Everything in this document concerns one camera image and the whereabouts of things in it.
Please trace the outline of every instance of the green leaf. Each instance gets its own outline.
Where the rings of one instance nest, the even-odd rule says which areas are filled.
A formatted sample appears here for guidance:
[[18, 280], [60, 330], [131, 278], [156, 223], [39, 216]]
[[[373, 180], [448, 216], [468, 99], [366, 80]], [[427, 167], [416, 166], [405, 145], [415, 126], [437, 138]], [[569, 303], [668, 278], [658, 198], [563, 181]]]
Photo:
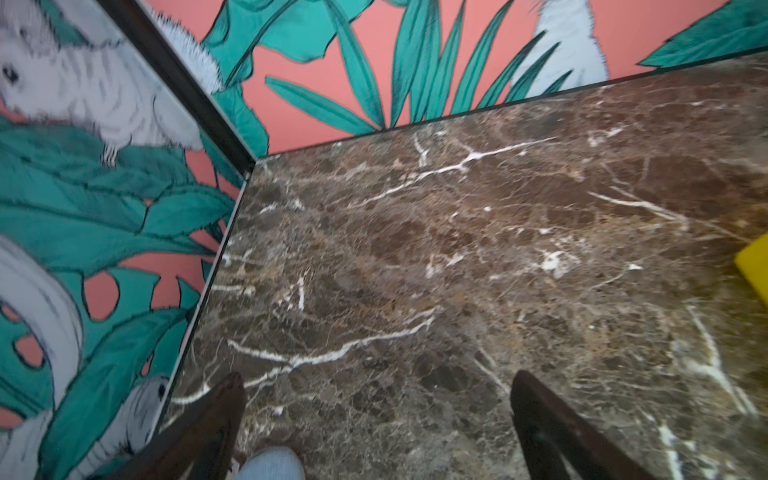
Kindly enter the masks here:
[[30, 335], [23, 322], [13, 323], [0, 313], [0, 406], [10, 408], [24, 418], [53, 407], [51, 367], [33, 369], [24, 363], [13, 348], [16, 340]]
[[156, 375], [170, 376], [174, 372], [176, 361], [181, 355], [181, 342], [187, 333], [189, 323], [179, 322], [172, 326], [157, 343], [152, 357], [152, 365], [149, 368], [147, 378]]
[[466, 6], [467, 0], [463, 0], [462, 7], [458, 10], [456, 20], [453, 22], [453, 28], [451, 28], [448, 41], [445, 43], [442, 55], [440, 55], [440, 62], [435, 74], [435, 83], [429, 92], [427, 120], [442, 117], [445, 105], [448, 103], [451, 82], [453, 82], [453, 69], [456, 66], [456, 55], [458, 55], [458, 47], [462, 42], [462, 28], [464, 27], [464, 10]]
[[66, 180], [39, 170], [14, 151], [0, 151], [0, 198], [138, 230], [147, 207], [140, 199]]
[[644, 67], [677, 67], [768, 46], [768, 2], [731, 0], [667, 40]]
[[533, 65], [528, 67], [528, 70], [526, 70], [525, 73], [518, 78], [515, 84], [512, 85], [512, 89], [507, 94], [507, 102], [522, 100], [528, 96], [528, 91], [531, 90], [531, 85], [533, 85], [536, 75], [538, 75], [538, 72], [541, 71], [547, 63], [547, 60], [549, 60], [554, 53], [554, 50], [559, 46], [560, 42], [552, 45], [552, 48], [547, 50], [541, 57], [533, 62]]
[[105, 335], [109, 334], [115, 325], [124, 322], [132, 316], [150, 311], [154, 288], [160, 282], [160, 277], [152, 273], [141, 272], [127, 268], [110, 268], [110, 273], [120, 289], [118, 304], [112, 314], [102, 322], [93, 322], [90, 316], [83, 316], [83, 354], [90, 356]]
[[[180, 308], [193, 311], [197, 307], [197, 302], [200, 301], [200, 294], [195, 291], [189, 283], [178, 279], [179, 290], [181, 293]], [[187, 322], [179, 322], [171, 327], [157, 346], [154, 349], [154, 358], [152, 359], [152, 365], [147, 377], [153, 377], [155, 375], [170, 376], [176, 366], [176, 361], [180, 355], [181, 341], [184, 339], [184, 334], [187, 333], [187, 329], [190, 324]]]
[[83, 274], [75, 270], [56, 270], [52, 271], [51, 275], [55, 276], [61, 285], [69, 292], [72, 297], [72, 301], [78, 308], [80, 318], [83, 322], [83, 331], [85, 332], [88, 322], [86, 319], [91, 318], [91, 314], [88, 312], [86, 306], [84, 280]]
[[544, 90], [544, 95], [554, 94], [558, 93], [560, 91], [560, 88], [563, 86], [565, 81], [568, 79], [569, 76], [571, 76], [571, 73], [573, 73], [573, 70], [568, 70], [564, 74], [560, 75], [560, 78], [552, 82], [552, 85], [548, 86], [546, 90]]
[[0, 152], [93, 190], [155, 199], [170, 185], [196, 183], [181, 149], [126, 147], [117, 168], [101, 164], [103, 150], [98, 137], [75, 127], [15, 125], [0, 131]]
[[206, 185], [172, 187], [147, 210], [141, 232], [158, 237], [189, 235], [232, 214], [234, 201]]
[[[346, 18], [356, 18], [373, 0], [337, 0]], [[203, 40], [220, 66], [224, 85], [253, 74], [253, 49], [262, 45], [307, 63], [326, 54], [336, 34], [324, 2], [317, 0], [226, 0]]]
[[127, 398], [158, 340], [185, 313], [155, 310], [126, 320], [104, 337], [51, 420], [40, 445], [38, 480], [62, 480], [85, 457]]
[[467, 68], [464, 70], [462, 81], [458, 84], [456, 98], [453, 101], [453, 109], [451, 110], [452, 114], [460, 114], [472, 109], [472, 101], [475, 98], [475, 92], [477, 91], [482, 71], [485, 69], [485, 63], [488, 61], [488, 54], [491, 53], [491, 47], [496, 39], [498, 29], [502, 26], [502, 22], [511, 6], [512, 0], [509, 0], [496, 12], [491, 23], [488, 24], [488, 27], [482, 33], [480, 41], [478, 41], [475, 50], [472, 52]]
[[373, 75], [371, 64], [363, 51], [360, 41], [352, 30], [349, 20], [344, 16], [337, 0], [325, 0], [333, 19], [333, 27], [338, 32], [341, 54], [344, 57], [349, 84], [360, 102], [362, 110], [381, 128], [386, 128], [381, 94]]
[[374, 127], [347, 108], [301, 85], [267, 77], [266, 86], [294, 107], [337, 130], [351, 135], [364, 135], [376, 131]]
[[221, 241], [224, 240], [224, 234], [221, 231], [221, 227], [219, 227], [219, 223], [212, 223], [211, 225], [206, 226], [205, 231], [218, 243], [221, 243]]
[[427, 112], [429, 92], [435, 83], [437, 66], [440, 62], [442, 43], [440, 1], [429, 0], [427, 31], [419, 56], [419, 65], [411, 85], [411, 123], [421, 121]]
[[129, 454], [124, 453], [119, 455], [99, 467], [99, 469], [94, 472], [92, 478], [96, 480], [100, 478], [107, 478], [111, 473], [116, 472], [120, 467], [128, 463], [129, 460], [131, 460], [131, 456]]
[[515, 55], [515, 57], [507, 64], [504, 71], [502, 71], [501, 74], [496, 77], [493, 85], [491, 85], [488, 91], [485, 92], [485, 96], [482, 98], [482, 100], [480, 100], [478, 108], [486, 108], [491, 107], [492, 105], [496, 105], [498, 98], [502, 96], [504, 87], [506, 87], [507, 84], [512, 80], [512, 77], [515, 76], [515, 72], [520, 67], [520, 64], [525, 60], [526, 57], [528, 57], [528, 54], [531, 53], [533, 47], [536, 46], [538, 41], [541, 40], [541, 37], [543, 37], [546, 32], [547, 31], [544, 30], [540, 34], [533, 37], [533, 39], [525, 44], [525, 46], [518, 52], [518, 54]]
[[188, 238], [167, 239], [0, 198], [0, 233], [52, 270], [85, 276], [145, 252], [211, 255]]
[[86, 45], [88, 42], [80, 32], [67, 22], [55, 0], [38, 0], [40, 9], [48, 16], [58, 43], [64, 45]]
[[[213, 94], [214, 100], [230, 119], [243, 142], [256, 158], [266, 156], [270, 149], [270, 136], [253, 110], [243, 99], [243, 86], [233, 85], [226, 90]], [[203, 134], [203, 145], [214, 168], [235, 187], [242, 187], [244, 180], [237, 169], [221, 154], [211, 139]]]
[[400, 22], [392, 60], [392, 117], [389, 120], [392, 127], [400, 119], [424, 51], [429, 26], [429, 5], [429, 0], [409, 2]]
[[203, 278], [208, 281], [210, 273], [214, 271], [214, 265], [211, 262], [205, 260], [200, 261], [200, 268], [203, 269]]

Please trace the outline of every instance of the marble floor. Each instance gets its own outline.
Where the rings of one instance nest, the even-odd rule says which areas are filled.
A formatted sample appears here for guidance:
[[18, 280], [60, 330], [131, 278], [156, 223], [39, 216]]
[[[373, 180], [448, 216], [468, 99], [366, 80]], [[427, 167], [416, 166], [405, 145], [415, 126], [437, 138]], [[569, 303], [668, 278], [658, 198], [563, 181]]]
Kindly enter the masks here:
[[767, 231], [768, 54], [271, 157], [167, 419], [236, 370], [308, 478], [528, 478], [527, 369], [659, 479], [759, 480]]

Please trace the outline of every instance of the pant leg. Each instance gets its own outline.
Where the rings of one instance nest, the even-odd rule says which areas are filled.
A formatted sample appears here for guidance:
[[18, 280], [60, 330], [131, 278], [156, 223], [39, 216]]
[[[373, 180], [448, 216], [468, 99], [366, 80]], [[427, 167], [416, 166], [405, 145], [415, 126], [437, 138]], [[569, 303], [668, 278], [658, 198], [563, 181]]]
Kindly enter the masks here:
[[269, 447], [245, 462], [235, 480], [304, 480], [304, 467], [293, 450]]

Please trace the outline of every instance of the black trim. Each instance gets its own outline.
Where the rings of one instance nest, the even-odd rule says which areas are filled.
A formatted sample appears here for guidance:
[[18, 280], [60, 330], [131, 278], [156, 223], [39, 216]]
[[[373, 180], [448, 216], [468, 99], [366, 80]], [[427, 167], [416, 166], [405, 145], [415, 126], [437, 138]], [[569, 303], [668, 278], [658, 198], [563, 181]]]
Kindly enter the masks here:
[[154, 438], [158, 433], [160, 433], [160, 427], [163, 425], [163, 419], [165, 418], [165, 414], [168, 413], [168, 407], [170, 406], [171, 400], [174, 396], [174, 393], [176, 392], [176, 387], [178, 386], [179, 378], [181, 377], [180, 372], [181, 369], [184, 368], [184, 363], [187, 361], [187, 354], [190, 352], [190, 349], [192, 347], [192, 340], [194, 339], [194, 334], [197, 331], [197, 327], [200, 325], [200, 320], [203, 315], [203, 310], [205, 309], [205, 306], [208, 304], [208, 297], [210, 296], [210, 288], [214, 284], [214, 280], [216, 279], [216, 274], [219, 271], [219, 266], [221, 265], [221, 260], [223, 257], [224, 250], [227, 248], [227, 244], [230, 242], [230, 237], [232, 237], [232, 230], [234, 230], [234, 223], [237, 219], [238, 214], [240, 213], [240, 208], [243, 205], [243, 195], [244, 192], [240, 193], [240, 196], [237, 198], [237, 202], [235, 203], [235, 210], [232, 212], [232, 215], [230, 217], [231, 224], [227, 225], [227, 231], [224, 235], [223, 240], [221, 240], [220, 245], [220, 251], [221, 256], [217, 258], [218, 261], [214, 261], [213, 266], [210, 268], [210, 273], [208, 274], [208, 278], [206, 278], [206, 284], [205, 289], [203, 291], [203, 296], [197, 301], [196, 310], [193, 310], [197, 315], [195, 315], [192, 318], [192, 325], [190, 327], [190, 331], [186, 334], [187, 335], [187, 345], [184, 346], [184, 351], [181, 352], [180, 358], [177, 360], [179, 367], [173, 371], [175, 375], [173, 375], [173, 378], [171, 379], [171, 382], [168, 384], [168, 387], [166, 388], [167, 394], [166, 394], [166, 400], [163, 402], [162, 408], [160, 410], [160, 416], [157, 417], [157, 424], [154, 426], [154, 431], [152, 432], [152, 436], [150, 438]]
[[170, 91], [176, 95], [221, 153], [243, 175], [243, 178], [247, 179], [253, 171], [256, 159], [210, 97], [197, 84], [176, 55], [176, 51], [165, 41], [165, 37], [157, 30], [144, 9], [135, 0], [97, 0], [97, 2]]

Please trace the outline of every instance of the wall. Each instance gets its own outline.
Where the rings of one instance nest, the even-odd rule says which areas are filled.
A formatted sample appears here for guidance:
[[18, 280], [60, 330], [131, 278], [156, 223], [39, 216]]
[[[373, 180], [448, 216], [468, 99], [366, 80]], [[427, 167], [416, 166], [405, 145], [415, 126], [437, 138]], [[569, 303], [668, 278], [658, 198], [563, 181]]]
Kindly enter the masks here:
[[[401, 108], [397, 125], [503, 103], [511, 83], [558, 42], [530, 88], [516, 89], [511, 99], [542, 94], [568, 72], [554, 90], [768, 45], [764, 0], [149, 3], [209, 46], [225, 82], [238, 62], [249, 68], [232, 75], [231, 93], [220, 101], [259, 155], [391, 127], [393, 110], [397, 115]], [[517, 71], [501, 78], [501, 91], [483, 101], [541, 30], [547, 31]], [[470, 62], [474, 73], [462, 87]], [[231, 104], [240, 84], [255, 116]], [[455, 104], [458, 91], [462, 100]], [[414, 98], [427, 100], [412, 108]]]
[[5, 0], [0, 66], [0, 477], [91, 478], [147, 441], [243, 179], [95, 3]]

